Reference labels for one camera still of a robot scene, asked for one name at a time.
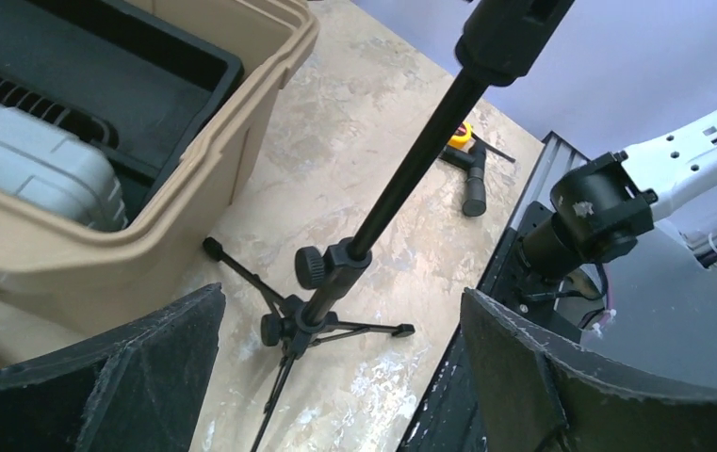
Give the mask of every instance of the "tripod leg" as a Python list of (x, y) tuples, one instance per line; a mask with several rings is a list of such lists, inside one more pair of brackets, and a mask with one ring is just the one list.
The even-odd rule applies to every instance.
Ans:
[(311, 341), (311, 345), (309, 347), (316, 347), (327, 342), (346, 339), (352, 336), (359, 336), (368, 332), (383, 332), (391, 334), (393, 337), (407, 337), (416, 332), (414, 325), (411, 325), (410, 323), (401, 323), (396, 327), (392, 327), (389, 325), (373, 325), (370, 323), (338, 322), (332, 326), (332, 329), (334, 331), (346, 330), (347, 332), (340, 332), (339, 334), (319, 337)]
[(250, 272), (250, 270), (240, 264), (236, 259), (231, 257), (230, 254), (225, 252), (220, 242), (218, 242), (213, 237), (207, 237), (206, 240), (203, 241), (203, 250), (205, 251), (205, 254), (208, 255), (208, 257), (217, 262), (222, 262), (223, 264), (229, 266), (233, 271), (238, 274), (238, 276), (244, 278), (244, 280), (248, 282), (251, 286), (258, 289), (258, 291), (261, 292), (261, 296), (264, 298), (264, 301), (266, 302), (267, 306), (269, 307), (269, 310), (274, 315), (277, 315), (279, 317), (281, 316), (280, 313), (278, 313), (278, 307), (283, 310), (284, 298), (279, 293), (275, 292), (274, 289), (269, 287), (265, 282), (263, 282), (260, 276)]
[(416, 332), (414, 325), (410, 323), (400, 323), (392, 327), (391, 325), (374, 325), (371, 323), (338, 322), (333, 326), (333, 329), (347, 331), (366, 329), (366, 332), (384, 332), (394, 337), (407, 337)]
[(258, 446), (261, 445), (261, 440), (264, 438), (264, 433), (267, 431), (269, 425), (269, 419), (272, 418), (272, 414), (275, 411), (275, 406), (278, 404), (281, 392), (285, 386), (285, 382), (288, 379), (288, 374), (291, 372), (291, 366), (294, 364), (294, 356), (284, 356), (281, 359), (280, 370), (278, 370), (278, 376), (275, 379), (275, 384), (272, 386), (272, 392), (269, 393), (269, 400), (264, 405), (264, 421), (261, 422), (261, 428), (258, 430), (258, 434), (255, 435), (255, 441), (253, 442), (253, 448), (251, 452), (257, 452)]

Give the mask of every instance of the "black knob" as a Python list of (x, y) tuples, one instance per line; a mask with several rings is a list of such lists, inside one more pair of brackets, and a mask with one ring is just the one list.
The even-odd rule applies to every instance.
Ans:
[(218, 242), (214, 237), (207, 237), (203, 240), (203, 251), (212, 261), (219, 262), (222, 259), (224, 249), (222, 244)]
[(464, 205), (461, 207), (467, 217), (479, 217), (485, 213), (485, 184), (482, 179), (469, 177), (464, 189)]
[(316, 247), (304, 247), (294, 255), (297, 282), (305, 290), (319, 288), (325, 282), (325, 260)]
[(283, 324), (280, 317), (266, 314), (261, 317), (261, 342), (267, 347), (275, 347), (281, 342)]

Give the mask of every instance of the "white wall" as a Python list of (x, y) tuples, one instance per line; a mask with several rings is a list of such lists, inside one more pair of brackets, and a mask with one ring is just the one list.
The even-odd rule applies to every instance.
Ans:
[[(474, 4), (353, 0), (452, 73)], [(588, 155), (662, 135), (717, 108), (717, 0), (576, 0), (530, 74), (486, 98), (537, 137)], [(672, 221), (692, 230), (717, 190)]]

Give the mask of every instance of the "black tray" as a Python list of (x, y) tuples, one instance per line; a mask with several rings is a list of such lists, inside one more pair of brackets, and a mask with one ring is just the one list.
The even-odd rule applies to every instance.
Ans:
[(131, 219), (242, 74), (237, 56), (122, 1), (0, 0), (0, 77), (110, 129), (81, 138), (112, 163)]

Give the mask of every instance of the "tan plastic bin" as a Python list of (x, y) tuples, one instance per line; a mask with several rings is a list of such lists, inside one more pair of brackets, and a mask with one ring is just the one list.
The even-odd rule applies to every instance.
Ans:
[(245, 78), (131, 226), (98, 233), (0, 192), (0, 300), (83, 334), (171, 301), (253, 172), (279, 89), (311, 54), (305, 0), (130, 0), (236, 54)]

